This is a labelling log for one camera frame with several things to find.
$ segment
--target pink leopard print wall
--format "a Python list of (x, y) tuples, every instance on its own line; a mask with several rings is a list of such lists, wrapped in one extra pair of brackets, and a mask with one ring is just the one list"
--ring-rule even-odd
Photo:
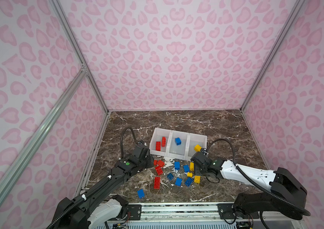
[(46, 0), (0, 0), (0, 179), (79, 69)]
[(295, 0), (61, 0), (107, 107), (240, 108)]
[(271, 168), (307, 189), (307, 226), (324, 229), (324, 1), (308, 3), (245, 116)]
[(45, 228), (60, 200), (75, 195), (105, 114), (82, 84), (0, 208), (0, 228)]

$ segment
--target wire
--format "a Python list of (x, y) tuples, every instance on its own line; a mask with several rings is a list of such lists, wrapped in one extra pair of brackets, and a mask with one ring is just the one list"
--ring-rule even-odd
[[(102, 182), (99, 186), (97, 186), (95, 189), (91, 190), (90, 192), (85, 192), (85, 197), (86, 199), (88, 199), (89, 197), (91, 197), (93, 194), (95, 194), (98, 190), (100, 190), (101, 188), (103, 188), (103, 186), (105, 186), (107, 184), (107, 182), (111, 179), (111, 176), (107, 177), (108, 180), (105, 180), (104, 182)], [(83, 198), (78, 199), (77, 201), (75, 201), (71, 206), (69, 206), (67, 209), (65, 209), (63, 211), (63, 213), (61, 213), (58, 217), (56, 217), (50, 224), (48, 227), (46, 227), (46, 229), (51, 229), (55, 226), (55, 224), (61, 220), (64, 216), (66, 216), (69, 212), (71, 212), (75, 207), (77, 207), (78, 205), (80, 205), (81, 203), (83, 203), (85, 200)]]
[(205, 176), (205, 178), (206, 178), (210, 183), (214, 183), (214, 184), (217, 184), (217, 183), (219, 183), (219, 182), (221, 181), (221, 180), (219, 179), (219, 177), (217, 177), (217, 176), (215, 176), (215, 178), (218, 179), (218, 182), (211, 182), (211, 181), (208, 179), (207, 176)]
[(265, 227), (266, 229), (270, 229), (270, 228), (268, 227), (268, 225), (264, 222), (264, 218), (262, 217), (262, 211), (260, 211), (259, 216), (260, 216), (260, 220), (261, 220), (262, 224), (264, 225), (264, 227)]
[(228, 139), (216, 139), (216, 140), (214, 140), (214, 141), (213, 141), (213, 142), (208, 146), (207, 151), (209, 150), (210, 146), (211, 146), (213, 143), (215, 143), (215, 142), (217, 142), (217, 141), (221, 141), (221, 140), (222, 140), (222, 141), (226, 141), (226, 142), (229, 143), (229, 145), (231, 146), (231, 149), (232, 149), (232, 162), (233, 162), (233, 164), (236, 166), (236, 169), (241, 173), (241, 175), (242, 175), (243, 177), (245, 177), (245, 178), (246, 178), (246, 179), (247, 179), (247, 180), (248, 180), (248, 181), (249, 181), (253, 186), (255, 186), (256, 188), (258, 188), (258, 189), (260, 189), (261, 191), (265, 192), (266, 194), (271, 195), (271, 196), (274, 197), (275, 199), (284, 202), (285, 204), (289, 205), (290, 207), (295, 208), (295, 209), (296, 209), (297, 211), (299, 211), (302, 215), (305, 215), (305, 216), (310, 216), (310, 215), (311, 215), (311, 213), (310, 213), (308, 210), (306, 210), (305, 208), (299, 207), (299, 206), (297, 206), (297, 205), (295, 205), (295, 204), (289, 202), (289, 201), (286, 200), (285, 198), (282, 198), (282, 197), (280, 197), (280, 196), (278, 196), (278, 195), (276, 195), (276, 194), (274, 194), (274, 193), (272, 193), (272, 192), (266, 190), (265, 188), (263, 188), (262, 186), (260, 186), (259, 184), (257, 184), (255, 181), (253, 181), (250, 177), (248, 177), (248, 176), (246, 175), (246, 173), (245, 173), (244, 171), (242, 171), (241, 168), (240, 168), (240, 167), (237, 165), (237, 163), (236, 163), (236, 152), (235, 152), (235, 149), (233, 148), (233, 145), (232, 145), (232, 143), (231, 143), (230, 140), (228, 140)]
[(235, 215), (235, 218), (233, 219), (233, 221), (229, 223), (229, 222), (227, 222), (227, 220), (224, 218), (224, 213), (225, 213), (225, 212), (230, 212), (230, 211), (224, 211), (224, 212), (222, 213), (222, 216), (223, 216), (223, 220), (224, 220), (224, 222), (228, 223), (229, 225), (234, 224), (234, 223), (236, 222), (237, 216)]
[(216, 139), (216, 140), (214, 140), (214, 141), (213, 141), (213, 142), (208, 146), (208, 148), (207, 148), (206, 151), (208, 152), (209, 149), (210, 149), (210, 147), (211, 147), (214, 143), (216, 143), (217, 141), (226, 141), (226, 142), (229, 143), (229, 145), (231, 146), (231, 149), (232, 149), (232, 161), (235, 162), (235, 161), (236, 161), (236, 153), (234, 152), (233, 145), (232, 145), (231, 141), (230, 141), (229, 139), (227, 139), (227, 138), (223, 138), (223, 139)]
[(123, 142), (123, 138), (124, 138), (125, 131), (126, 131), (127, 129), (130, 129), (130, 131), (132, 132), (132, 135), (133, 135), (133, 139), (134, 139), (135, 144), (138, 144), (138, 141), (137, 141), (137, 139), (135, 138), (134, 130), (133, 130), (130, 126), (128, 126), (128, 127), (126, 127), (125, 129), (123, 129), (123, 131), (122, 131), (122, 133), (121, 133), (121, 137), (120, 137), (121, 158), (124, 158), (124, 147), (123, 147), (122, 142)]

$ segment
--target toy block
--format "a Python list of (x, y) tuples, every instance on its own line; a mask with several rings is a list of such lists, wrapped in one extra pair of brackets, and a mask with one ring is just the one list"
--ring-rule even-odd
[(139, 198), (143, 198), (144, 197), (144, 191), (143, 191), (143, 189), (138, 190), (137, 193), (138, 193)]
[(187, 180), (185, 181), (186, 186), (190, 187), (191, 183), (192, 183), (192, 179), (188, 177)]
[(169, 174), (167, 175), (167, 178), (168, 178), (168, 180), (172, 180), (172, 179), (174, 178), (174, 176), (172, 175), (172, 173), (169, 173)]
[(166, 146), (166, 137), (162, 137), (162, 147)]
[(181, 178), (176, 178), (176, 182), (175, 182), (175, 185), (176, 186), (181, 186), (181, 182), (183, 181), (183, 179)]
[(189, 171), (190, 171), (189, 166), (188, 165), (184, 165), (184, 172), (187, 173)]
[(181, 140), (179, 137), (175, 138), (176, 145), (181, 145)]
[(156, 150), (161, 151), (161, 142), (160, 141), (156, 142)]
[(164, 167), (164, 162), (159, 160), (159, 161), (157, 161), (157, 165), (159, 165), (160, 167)]
[(180, 170), (180, 162), (175, 162), (175, 169)]
[(200, 145), (196, 145), (196, 146), (194, 147), (194, 150), (195, 150), (196, 152), (200, 152), (201, 149), (202, 149), (202, 147), (201, 147)]
[(160, 189), (160, 181), (161, 181), (160, 177), (154, 178), (154, 189)]
[(156, 172), (157, 172), (158, 176), (163, 173), (162, 168), (159, 165), (157, 165), (157, 167), (155, 169), (156, 169)]
[(200, 184), (200, 176), (195, 176), (194, 177), (194, 182), (197, 184)]

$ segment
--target vent grille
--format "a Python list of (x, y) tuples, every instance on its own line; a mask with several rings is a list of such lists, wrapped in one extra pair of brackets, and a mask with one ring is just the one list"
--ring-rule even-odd
[[(226, 223), (202, 223), (197, 222), (195, 224), (180, 224), (176, 223), (130, 223), (129, 229), (237, 229), (236, 225), (229, 225)], [(98, 226), (95, 229), (106, 229), (105, 226)]]

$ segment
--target marble tabletop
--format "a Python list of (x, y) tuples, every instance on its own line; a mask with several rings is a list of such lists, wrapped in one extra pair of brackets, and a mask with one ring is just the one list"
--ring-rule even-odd
[[(208, 136), (208, 144), (217, 138), (231, 139), (235, 150), (237, 163), (251, 167), (266, 169), (256, 144), (247, 128), (242, 114), (238, 110), (203, 110), (203, 111), (123, 111), (112, 112), (107, 124), (100, 150), (91, 173), (87, 187), (91, 187), (102, 179), (108, 170), (120, 157), (120, 135), (122, 130), (132, 126), (137, 140), (143, 139), (149, 144), (154, 128), (164, 128), (184, 131)], [(130, 131), (124, 135), (124, 152), (130, 152), (134, 143)], [(229, 145), (220, 141), (209, 150), (210, 158), (232, 158)], [(220, 180), (214, 184), (205, 177), (201, 177), (200, 184), (192, 183), (187, 187), (184, 182), (187, 176), (183, 170), (173, 172), (171, 160), (167, 160), (168, 167), (163, 168), (160, 189), (154, 189), (154, 177), (157, 176), (154, 168), (146, 169), (133, 176), (126, 184), (118, 187), (112, 195), (119, 194), (131, 203), (137, 202), (190, 202), (190, 201), (234, 201), (241, 192), (259, 192), (253, 186), (245, 185), (232, 180)], [(181, 167), (190, 162), (179, 161)], [(167, 175), (174, 175), (169, 181)], [(181, 187), (175, 186), (176, 177), (183, 179)], [(137, 190), (143, 189), (145, 198), (139, 199)]]

